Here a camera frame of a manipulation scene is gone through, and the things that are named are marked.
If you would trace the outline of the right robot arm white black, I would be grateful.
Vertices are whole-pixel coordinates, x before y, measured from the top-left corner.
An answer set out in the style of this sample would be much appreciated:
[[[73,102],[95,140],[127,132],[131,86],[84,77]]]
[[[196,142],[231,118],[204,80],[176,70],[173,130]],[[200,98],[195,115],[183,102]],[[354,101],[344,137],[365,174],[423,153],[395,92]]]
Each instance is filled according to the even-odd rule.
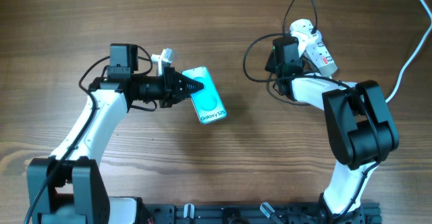
[[[291,105],[323,110],[331,151],[336,159],[331,181],[322,193],[328,222],[357,215],[360,197],[376,168],[397,149],[399,135],[380,86],[373,80],[350,85],[304,70],[299,48],[304,40],[272,35],[265,69],[267,85]]]

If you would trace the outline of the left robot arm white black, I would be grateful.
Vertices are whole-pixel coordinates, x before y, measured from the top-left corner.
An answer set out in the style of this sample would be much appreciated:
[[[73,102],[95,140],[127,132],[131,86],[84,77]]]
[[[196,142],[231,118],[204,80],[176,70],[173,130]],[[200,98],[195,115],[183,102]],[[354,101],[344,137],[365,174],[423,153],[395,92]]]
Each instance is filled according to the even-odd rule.
[[[113,43],[109,64],[83,91],[86,106],[65,140],[47,158],[34,158],[26,177],[25,223],[154,223],[140,197],[110,197],[99,165],[109,139],[137,101],[170,108],[204,89],[159,60],[159,73],[139,72],[139,45]]]

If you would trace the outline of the blue screen smartphone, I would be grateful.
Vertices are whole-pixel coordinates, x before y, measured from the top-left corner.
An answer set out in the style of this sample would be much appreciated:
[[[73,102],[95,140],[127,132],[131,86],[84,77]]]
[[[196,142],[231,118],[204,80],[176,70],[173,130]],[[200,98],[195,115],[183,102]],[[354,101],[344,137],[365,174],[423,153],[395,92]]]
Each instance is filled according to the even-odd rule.
[[[227,111],[206,67],[187,69],[182,74],[204,86],[202,90],[191,95],[198,119],[202,124],[208,124],[227,116]]]

